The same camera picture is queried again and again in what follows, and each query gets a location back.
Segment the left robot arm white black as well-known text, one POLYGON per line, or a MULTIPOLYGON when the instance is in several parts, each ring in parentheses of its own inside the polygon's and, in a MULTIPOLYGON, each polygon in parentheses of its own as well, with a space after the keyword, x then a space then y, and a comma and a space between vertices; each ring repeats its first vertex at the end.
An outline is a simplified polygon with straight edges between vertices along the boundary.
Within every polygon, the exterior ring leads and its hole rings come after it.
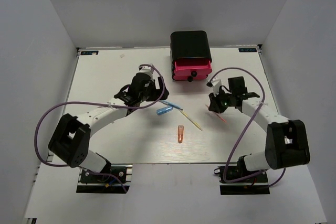
POLYGON ((106 106, 98 106, 81 115, 63 115, 48 144, 48 148, 71 168, 81 167, 93 173, 101 182, 110 178, 111 163, 89 149, 91 137, 99 130, 129 116, 142 102, 158 102, 169 95, 164 79, 158 77, 159 88, 151 73, 139 72, 131 84, 114 95, 106 106))

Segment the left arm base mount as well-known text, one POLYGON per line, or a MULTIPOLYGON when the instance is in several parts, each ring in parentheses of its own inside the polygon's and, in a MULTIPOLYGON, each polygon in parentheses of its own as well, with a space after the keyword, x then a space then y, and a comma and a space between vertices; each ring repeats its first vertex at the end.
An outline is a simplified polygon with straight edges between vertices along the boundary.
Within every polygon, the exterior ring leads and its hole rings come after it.
POLYGON ((110 175, 95 175, 80 169, 76 193, 82 194, 126 194, 131 185, 133 165, 112 165, 110 175))

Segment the orange highlighter pen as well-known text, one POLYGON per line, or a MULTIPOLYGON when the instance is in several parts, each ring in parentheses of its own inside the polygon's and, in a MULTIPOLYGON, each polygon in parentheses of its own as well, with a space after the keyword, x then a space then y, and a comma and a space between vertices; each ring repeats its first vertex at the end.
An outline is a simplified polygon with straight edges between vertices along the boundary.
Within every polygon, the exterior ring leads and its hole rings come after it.
POLYGON ((212 114, 214 114, 217 118, 219 118, 222 122, 227 123, 227 121, 225 119, 223 119, 218 113, 214 112, 214 111, 210 111, 212 114))

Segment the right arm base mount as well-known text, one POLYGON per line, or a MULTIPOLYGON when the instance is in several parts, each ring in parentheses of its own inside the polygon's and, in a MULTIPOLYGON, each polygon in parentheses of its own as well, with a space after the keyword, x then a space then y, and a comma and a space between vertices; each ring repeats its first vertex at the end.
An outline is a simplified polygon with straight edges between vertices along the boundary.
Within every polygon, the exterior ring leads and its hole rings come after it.
POLYGON ((219 177, 220 194, 224 196, 233 195, 269 195, 268 177, 266 173, 258 176, 240 180, 235 183, 227 183, 223 180, 225 166, 218 166, 214 169, 214 175, 219 177))

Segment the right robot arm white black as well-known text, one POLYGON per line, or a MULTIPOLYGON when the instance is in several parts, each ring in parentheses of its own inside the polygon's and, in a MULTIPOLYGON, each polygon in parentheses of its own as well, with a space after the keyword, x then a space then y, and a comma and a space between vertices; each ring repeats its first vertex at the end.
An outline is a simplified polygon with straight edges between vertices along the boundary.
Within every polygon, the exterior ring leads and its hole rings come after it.
POLYGON ((290 120, 266 105, 257 93, 247 90, 243 77, 230 78, 228 82, 228 89, 219 79, 207 83, 213 89, 209 94, 209 111, 221 114, 230 107, 238 109, 265 131, 266 143, 263 151, 241 156, 236 170, 224 181, 247 182, 260 171, 308 164, 310 151, 305 124, 290 120))

